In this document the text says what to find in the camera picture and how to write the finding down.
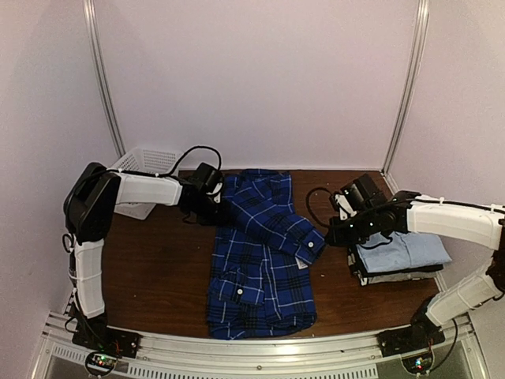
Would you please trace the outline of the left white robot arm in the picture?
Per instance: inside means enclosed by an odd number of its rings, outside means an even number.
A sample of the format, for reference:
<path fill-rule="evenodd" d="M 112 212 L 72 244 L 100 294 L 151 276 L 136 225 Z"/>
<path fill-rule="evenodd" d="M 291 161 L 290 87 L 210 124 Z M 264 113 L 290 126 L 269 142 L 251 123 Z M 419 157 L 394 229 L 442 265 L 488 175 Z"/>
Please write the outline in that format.
<path fill-rule="evenodd" d="M 195 214 L 199 224 L 220 225 L 226 220 L 223 189 L 223 173 L 207 163 L 186 178 L 87 165 L 63 205 L 65 227 L 73 238 L 71 278 L 80 312 L 86 318 L 105 313 L 102 251 L 118 205 L 176 206 Z"/>

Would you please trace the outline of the blue plaid long sleeve shirt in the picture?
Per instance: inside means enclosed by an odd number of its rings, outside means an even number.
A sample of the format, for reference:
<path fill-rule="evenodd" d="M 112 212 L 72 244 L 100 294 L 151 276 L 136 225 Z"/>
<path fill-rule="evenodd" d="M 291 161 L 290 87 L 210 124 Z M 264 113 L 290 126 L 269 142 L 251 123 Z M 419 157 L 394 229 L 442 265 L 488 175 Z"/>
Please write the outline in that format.
<path fill-rule="evenodd" d="M 229 222 L 218 227 L 206 318 L 210 337 L 288 336 L 317 319 L 309 268 L 324 236 L 295 212 L 288 172 L 244 170 L 224 180 Z"/>

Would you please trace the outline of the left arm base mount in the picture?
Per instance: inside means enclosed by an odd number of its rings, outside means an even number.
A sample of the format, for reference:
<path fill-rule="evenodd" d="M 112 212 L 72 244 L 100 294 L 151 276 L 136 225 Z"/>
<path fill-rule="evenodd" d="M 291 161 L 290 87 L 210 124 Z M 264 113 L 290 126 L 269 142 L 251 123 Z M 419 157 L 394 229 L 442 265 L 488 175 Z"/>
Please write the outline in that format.
<path fill-rule="evenodd" d="M 72 338 L 74 344 L 119 357 L 137 356 L 140 334 L 109 327 L 106 313 L 92 318 L 77 313 L 75 319 L 77 326 Z"/>

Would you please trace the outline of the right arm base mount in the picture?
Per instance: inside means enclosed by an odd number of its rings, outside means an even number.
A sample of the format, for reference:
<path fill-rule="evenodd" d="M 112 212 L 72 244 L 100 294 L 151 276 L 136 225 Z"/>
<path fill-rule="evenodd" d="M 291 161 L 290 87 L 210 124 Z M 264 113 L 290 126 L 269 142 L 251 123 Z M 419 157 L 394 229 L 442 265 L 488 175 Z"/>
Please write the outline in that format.
<path fill-rule="evenodd" d="M 432 345 L 445 341 L 441 327 L 428 319 L 427 310 L 428 303 L 424 302 L 411 317 L 409 325 L 387 329 L 377 335 L 383 357 L 429 349 Z"/>

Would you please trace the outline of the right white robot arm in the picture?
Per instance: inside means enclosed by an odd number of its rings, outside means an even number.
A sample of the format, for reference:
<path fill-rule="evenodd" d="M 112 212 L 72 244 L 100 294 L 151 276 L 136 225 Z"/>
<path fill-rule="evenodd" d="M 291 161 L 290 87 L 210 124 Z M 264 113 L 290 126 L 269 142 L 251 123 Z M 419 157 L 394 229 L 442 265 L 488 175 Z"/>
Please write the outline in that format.
<path fill-rule="evenodd" d="M 326 224 L 326 243 L 347 247 L 376 233 L 427 233 L 460 239 L 492 250 L 487 265 L 473 271 L 454 286 L 427 299 L 405 330 L 408 346 L 423 347 L 451 319 L 504 296 L 504 208 L 475 205 L 398 191 L 387 199 L 368 174 L 342 187 L 350 206 L 346 219 L 338 216 Z"/>

